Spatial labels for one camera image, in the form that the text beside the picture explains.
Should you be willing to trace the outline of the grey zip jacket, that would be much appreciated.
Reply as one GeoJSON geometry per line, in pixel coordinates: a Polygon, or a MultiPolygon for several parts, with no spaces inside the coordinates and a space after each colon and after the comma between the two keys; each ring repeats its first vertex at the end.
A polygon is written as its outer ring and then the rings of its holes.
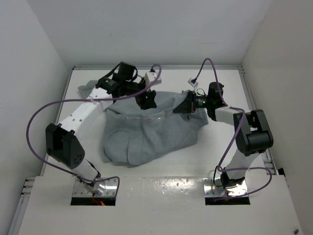
{"type": "Polygon", "coordinates": [[[116,101],[106,110],[102,137],[104,162],[143,165],[165,154],[193,146],[208,124],[206,111],[174,113],[187,93],[157,92],[156,108],[142,110],[134,98],[116,101]]]}

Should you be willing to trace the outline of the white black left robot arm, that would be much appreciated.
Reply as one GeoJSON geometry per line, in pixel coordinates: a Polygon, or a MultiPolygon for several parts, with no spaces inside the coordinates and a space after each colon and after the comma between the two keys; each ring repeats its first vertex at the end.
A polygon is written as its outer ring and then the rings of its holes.
{"type": "Polygon", "coordinates": [[[109,179],[102,178],[96,167],[86,159],[80,139],[93,121],[115,101],[135,98],[140,108],[156,107],[156,92],[151,87],[160,80],[160,75],[160,71],[151,68],[136,82],[136,66],[120,62],[96,81],[76,110],[59,123],[46,127],[47,155],[66,166],[92,194],[102,194],[109,179]]]}

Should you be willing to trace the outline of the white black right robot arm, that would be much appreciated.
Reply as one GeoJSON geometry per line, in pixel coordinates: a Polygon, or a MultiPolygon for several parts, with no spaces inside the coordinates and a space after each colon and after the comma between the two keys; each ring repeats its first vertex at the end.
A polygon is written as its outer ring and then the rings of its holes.
{"type": "Polygon", "coordinates": [[[227,106],[223,100],[224,85],[212,82],[207,95],[189,91],[186,99],[176,107],[174,113],[194,113],[197,109],[207,110],[208,117],[234,127],[234,136],[216,166],[221,173],[219,187],[230,188],[240,185],[252,162],[273,146],[273,136],[263,110],[245,112],[227,106]]]}

